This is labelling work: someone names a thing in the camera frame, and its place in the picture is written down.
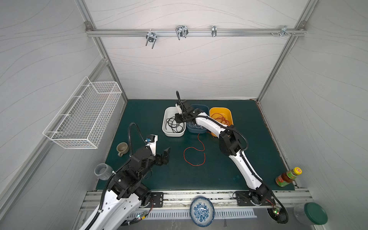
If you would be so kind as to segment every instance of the yellow bin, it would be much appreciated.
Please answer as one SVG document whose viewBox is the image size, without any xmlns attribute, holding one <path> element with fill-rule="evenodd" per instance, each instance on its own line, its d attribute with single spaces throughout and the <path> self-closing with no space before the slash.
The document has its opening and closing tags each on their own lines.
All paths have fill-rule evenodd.
<svg viewBox="0 0 368 230">
<path fill-rule="evenodd" d="M 209 110 L 209 116 L 212 117 L 215 120 L 217 118 L 224 117 L 227 121 L 229 121 L 229 125 L 233 125 L 233 117 L 231 115 L 230 109 L 228 109 L 228 108 L 213 107 Z M 225 121 L 222 121 L 220 119 L 218 119 L 217 121 L 222 123 L 222 124 L 226 124 Z"/>
</svg>

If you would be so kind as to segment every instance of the green lid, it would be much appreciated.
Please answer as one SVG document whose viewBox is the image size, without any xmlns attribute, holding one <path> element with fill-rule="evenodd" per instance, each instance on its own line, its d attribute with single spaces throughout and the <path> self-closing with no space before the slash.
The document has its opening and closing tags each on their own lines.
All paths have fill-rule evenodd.
<svg viewBox="0 0 368 230">
<path fill-rule="evenodd" d="M 306 203 L 304 205 L 304 212 L 314 224 L 322 225 L 327 223 L 327 213 L 319 204 L 314 202 Z"/>
</svg>

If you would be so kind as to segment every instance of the blue bin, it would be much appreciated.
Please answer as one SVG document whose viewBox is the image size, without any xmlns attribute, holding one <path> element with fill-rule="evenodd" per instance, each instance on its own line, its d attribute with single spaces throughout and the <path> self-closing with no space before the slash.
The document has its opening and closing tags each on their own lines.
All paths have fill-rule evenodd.
<svg viewBox="0 0 368 230">
<path fill-rule="evenodd" d="M 194 105 L 190 105 L 190 106 L 192 106 L 194 109 L 203 110 L 203 112 L 205 112 L 207 115 L 209 114 L 209 108 L 206 105 L 194 104 Z M 186 125 L 187 125 L 187 130 L 189 132 L 192 132 L 192 133 L 206 133 L 207 132 L 206 128 L 201 128 L 199 125 L 195 125 L 192 122 L 187 122 Z"/>
</svg>

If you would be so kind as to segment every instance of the wire mesh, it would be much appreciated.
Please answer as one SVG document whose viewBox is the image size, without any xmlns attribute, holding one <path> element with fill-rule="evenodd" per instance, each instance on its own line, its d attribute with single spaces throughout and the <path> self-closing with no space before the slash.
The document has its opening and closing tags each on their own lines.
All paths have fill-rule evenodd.
<svg viewBox="0 0 368 230">
<path fill-rule="evenodd" d="M 66 149 L 96 149 L 120 95 L 116 82 L 90 82 L 49 138 Z"/>
</svg>

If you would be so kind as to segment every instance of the clear glass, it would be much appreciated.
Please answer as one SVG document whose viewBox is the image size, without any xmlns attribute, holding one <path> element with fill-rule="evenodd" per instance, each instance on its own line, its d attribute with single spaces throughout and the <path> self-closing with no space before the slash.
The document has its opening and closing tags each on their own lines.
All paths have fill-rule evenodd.
<svg viewBox="0 0 368 230">
<path fill-rule="evenodd" d="M 101 163 L 95 167 L 95 175 L 100 180 L 107 180 L 113 174 L 113 168 L 110 165 Z"/>
<path fill-rule="evenodd" d="M 309 218 L 307 217 L 307 215 L 304 212 L 305 204 L 306 203 L 297 204 L 294 207 L 294 215 L 300 223 L 302 223 L 304 225 L 314 225 L 314 223 L 309 220 Z"/>
</svg>

